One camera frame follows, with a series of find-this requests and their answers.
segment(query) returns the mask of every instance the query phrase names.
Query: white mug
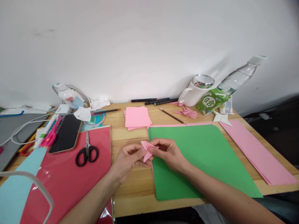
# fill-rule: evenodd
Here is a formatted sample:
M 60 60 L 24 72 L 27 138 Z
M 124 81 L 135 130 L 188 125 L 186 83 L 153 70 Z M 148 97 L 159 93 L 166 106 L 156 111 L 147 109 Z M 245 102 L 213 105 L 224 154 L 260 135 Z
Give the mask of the white mug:
M 178 102 L 186 106 L 195 106 L 202 96 L 215 83 L 215 80 L 207 75 L 199 74 L 192 78 L 188 88 L 184 89 Z

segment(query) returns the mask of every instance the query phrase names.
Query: smartphone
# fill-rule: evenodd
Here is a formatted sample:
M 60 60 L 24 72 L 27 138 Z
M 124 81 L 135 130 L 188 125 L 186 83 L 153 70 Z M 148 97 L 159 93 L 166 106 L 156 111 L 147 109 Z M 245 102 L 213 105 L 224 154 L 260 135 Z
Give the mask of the smartphone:
M 78 120 L 73 114 L 66 115 L 49 153 L 53 154 L 74 149 L 77 145 L 81 126 L 82 121 Z

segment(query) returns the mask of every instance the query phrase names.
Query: box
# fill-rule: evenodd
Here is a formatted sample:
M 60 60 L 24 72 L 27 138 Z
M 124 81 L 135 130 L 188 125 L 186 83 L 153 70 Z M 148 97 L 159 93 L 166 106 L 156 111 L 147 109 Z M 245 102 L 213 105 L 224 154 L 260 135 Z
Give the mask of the box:
M 195 106 L 203 115 L 208 115 L 230 98 L 219 89 L 209 90 Z

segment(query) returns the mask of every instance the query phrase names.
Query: red pencil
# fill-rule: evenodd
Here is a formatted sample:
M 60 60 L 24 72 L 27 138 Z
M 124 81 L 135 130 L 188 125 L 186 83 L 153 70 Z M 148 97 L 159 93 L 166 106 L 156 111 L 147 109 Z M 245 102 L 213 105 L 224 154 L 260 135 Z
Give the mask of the red pencil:
M 94 113 L 91 113 L 91 114 L 92 115 L 98 115 L 98 114 L 104 114 L 104 113 L 109 113 L 109 112 L 118 111 L 118 110 L 121 110 L 121 109 L 103 110 L 103 111 L 97 111 L 97 112 L 94 112 Z

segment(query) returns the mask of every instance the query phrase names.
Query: person's left hand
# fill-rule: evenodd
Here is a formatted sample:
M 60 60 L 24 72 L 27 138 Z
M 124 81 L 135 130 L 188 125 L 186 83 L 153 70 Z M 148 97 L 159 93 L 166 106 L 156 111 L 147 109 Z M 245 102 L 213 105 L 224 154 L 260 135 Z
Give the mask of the person's left hand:
M 151 156 L 145 163 L 143 163 L 145 154 L 146 150 L 142 145 L 131 144 L 121 147 L 110 169 L 120 184 L 127 180 L 130 171 L 134 166 L 143 166 L 145 168 L 150 168 L 152 166 L 154 156 Z

